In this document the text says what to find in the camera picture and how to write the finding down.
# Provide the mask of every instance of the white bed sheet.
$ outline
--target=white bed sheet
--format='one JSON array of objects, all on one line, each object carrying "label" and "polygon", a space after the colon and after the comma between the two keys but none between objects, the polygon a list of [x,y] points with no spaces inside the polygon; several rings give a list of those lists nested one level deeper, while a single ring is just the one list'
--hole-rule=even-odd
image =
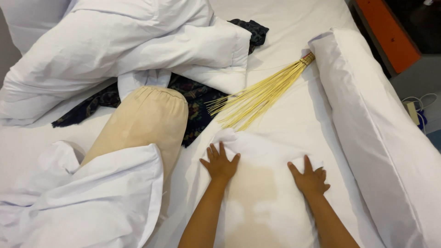
[{"label": "white bed sheet", "polygon": [[[308,52],[307,42],[329,28],[357,29],[344,0],[211,0],[215,14],[225,20],[250,19],[268,27],[266,42],[256,48],[248,59],[247,84],[254,84],[298,60]],[[67,140],[76,143],[85,153],[93,144],[114,109],[101,107],[92,117],[66,128],[53,129],[51,121],[78,104],[87,94],[58,105],[39,121],[28,127],[0,128],[0,191],[28,170],[37,156],[50,143]],[[187,149],[182,149],[171,177],[165,182],[164,223],[148,242],[149,247],[175,247],[191,216],[195,195],[187,198],[191,187],[197,187],[191,171],[200,166],[202,157],[214,134],[221,129],[213,121]],[[342,201],[332,202],[343,223],[361,247],[380,247],[379,236],[356,186],[331,121],[331,108],[322,89],[317,66],[312,63],[287,93],[261,118],[249,132],[276,142],[301,147],[319,154],[329,177],[340,178]]]}]

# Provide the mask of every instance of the beige bolster pillow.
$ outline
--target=beige bolster pillow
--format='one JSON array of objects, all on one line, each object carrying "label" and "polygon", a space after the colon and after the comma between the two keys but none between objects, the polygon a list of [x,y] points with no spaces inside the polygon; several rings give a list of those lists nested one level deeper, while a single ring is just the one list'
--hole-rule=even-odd
[{"label": "beige bolster pillow", "polygon": [[176,162],[187,119],[188,105],[181,93],[157,86],[140,87],[110,116],[81,166],[110,152],[155,143],[161,151],[165,180]]}]

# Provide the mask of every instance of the orange drawer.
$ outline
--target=orange drawer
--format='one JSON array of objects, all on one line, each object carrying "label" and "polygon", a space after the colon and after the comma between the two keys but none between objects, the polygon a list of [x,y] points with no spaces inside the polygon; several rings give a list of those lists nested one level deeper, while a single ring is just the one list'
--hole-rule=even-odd
[{"label": "orange drawer", "polygon": [[356,2],[397,73],[403,72],[420,59],[419,51],[398,26],[382,0]]}]

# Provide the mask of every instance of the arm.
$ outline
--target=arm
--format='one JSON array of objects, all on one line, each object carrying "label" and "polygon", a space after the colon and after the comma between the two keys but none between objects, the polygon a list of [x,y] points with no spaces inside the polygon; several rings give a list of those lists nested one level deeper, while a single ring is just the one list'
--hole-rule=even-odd
[{"label": "arm", "polygon": [[305,156],[305,172],[301,174],[293,163],[288,167],[299,190],[305,195],[315,218],[320,243],[323,248],[359,248],[357,242],[346,230],[323,193],[331,186],[325,184],[326,171],[312,170],[308,156]]},{"label": "arm", "polygon": [[236,173],[240,154],[237,154],[230,162],[222,142],[219,142],[219,153],[214,145],[210,144],[207,154],[210,162],[203,159],[200,161],[207,168],[211,182],[191,216],[178,248],[212,248],[214,245],[225,188]]}]

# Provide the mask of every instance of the straw broom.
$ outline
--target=straw broom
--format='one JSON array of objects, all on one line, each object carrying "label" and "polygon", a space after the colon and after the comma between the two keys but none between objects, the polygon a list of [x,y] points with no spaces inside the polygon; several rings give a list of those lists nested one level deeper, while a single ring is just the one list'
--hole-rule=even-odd
[{"label": "straw broom", "polygon": [[253,121],[274,105],[314,59],[314,54],[309,53],[267,79],[234,94],[236,97],[229,101],[227,99],[230,96],[210,101],[208,104],[210,115],[227,110],[228,115],[218,121],[223,124],[223,128],[236,128],[239,123],[244,122],[238,131],[247,129]]}]

